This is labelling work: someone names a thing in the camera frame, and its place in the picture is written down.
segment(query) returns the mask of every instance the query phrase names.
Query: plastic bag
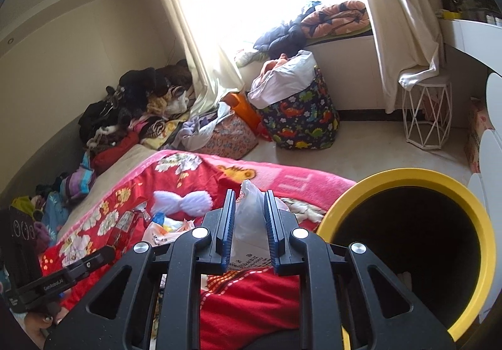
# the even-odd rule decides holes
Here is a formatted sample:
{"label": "plastic bag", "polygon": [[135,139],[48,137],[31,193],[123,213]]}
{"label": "plastic bag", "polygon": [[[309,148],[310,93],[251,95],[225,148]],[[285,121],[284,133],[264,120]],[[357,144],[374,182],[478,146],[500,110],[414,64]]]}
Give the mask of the plastic bag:
{"label": "plastic bag", "polygon": [[307,88],[315,78],[316,61],[310,51],[300,50],[287,63],[256,78],[248,99],[258,109],[289,98]]}
{"label": "plastic bag", "polygon": [[[252,182],[244,180],[240,202],[235,209],[230,270],[262,268],[270,265],[269,240],[263,213],[264,193]],[[277,208],[289,211],[279,198]]]}
{"label": "plastic bag", "polygon": [[151,246],[156,247],[174,242],[181,234],[193,230],[194,228],[195,226],[193,221],[184,220],[183,225],[179,227],[179,229],[174,232],[168,232],[164,229],[164,227],[158,225],[156,222],[151,222],[145,230],[142,240],[148,242]]}

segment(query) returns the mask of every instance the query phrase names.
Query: floor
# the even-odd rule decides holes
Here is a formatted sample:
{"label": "floor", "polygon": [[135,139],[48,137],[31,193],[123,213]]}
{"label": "floor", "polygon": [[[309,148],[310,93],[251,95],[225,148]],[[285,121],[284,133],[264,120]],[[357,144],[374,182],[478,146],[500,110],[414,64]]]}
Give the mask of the floor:
{"label": "floor", "polygon": [[355,181],[383,170],[420,167],[467,185],[471,172],[463,152],[465,139],[465,130],[453,128],[442,150],[426,152],[406,142],[402,122],[345,121],[329,149],[288,151],[260,141],[244,160],[317,169]]}

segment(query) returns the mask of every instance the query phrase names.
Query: white shelf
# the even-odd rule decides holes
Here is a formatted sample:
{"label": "white shelf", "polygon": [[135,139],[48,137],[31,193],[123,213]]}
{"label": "white shelf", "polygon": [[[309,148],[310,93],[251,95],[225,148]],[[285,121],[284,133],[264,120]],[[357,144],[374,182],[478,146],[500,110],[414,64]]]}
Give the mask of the white shelf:
{"label": "white shelf", "polygon": [[502,289],[502,28],[469,20],[440,20],[443,41],[487,65],[491,73],[486,85],[486,103],[496,130],[485,130],[479,148],[481,173],[474,173],[468,188],[485,206],[495,232],[497,262],[494,282],[480,314],[488,314]]}
{"label": "white shelf", "polygon": [[470,20],[439,20],[443,41],[502,75],[502,27]]}

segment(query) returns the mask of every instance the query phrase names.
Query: geometric wire stool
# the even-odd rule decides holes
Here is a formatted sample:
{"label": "geometric wire stool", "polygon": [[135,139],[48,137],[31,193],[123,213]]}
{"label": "geometric wire stool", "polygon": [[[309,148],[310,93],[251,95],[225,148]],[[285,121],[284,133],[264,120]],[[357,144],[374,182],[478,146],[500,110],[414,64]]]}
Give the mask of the geometric wire stool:
{"label": "geometric wire stool", "polygon": [[[415,84],[411,91],[403,88],[402,99],[406,142],[424,150],[441,149],[448,140],[451,128],[452,93],[448,76],[427,78]],[[408,109],[412,114],[411,122],[406,120]],[[417,119],[421,110],[425,110],[426,120]]]}

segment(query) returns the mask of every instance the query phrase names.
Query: dinosaur print bag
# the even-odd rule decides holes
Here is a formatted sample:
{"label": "dinosaur print bag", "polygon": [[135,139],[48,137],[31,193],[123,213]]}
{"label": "dinosaur print bag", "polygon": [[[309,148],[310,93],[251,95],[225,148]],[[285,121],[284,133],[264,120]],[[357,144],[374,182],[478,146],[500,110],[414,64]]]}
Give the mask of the dinosaur print bag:
{"label": "dinosaur print bag", "polygon": [[340,122],[317,66],[307,88],[257,112],[275,143],[285,149],[329,148]]}

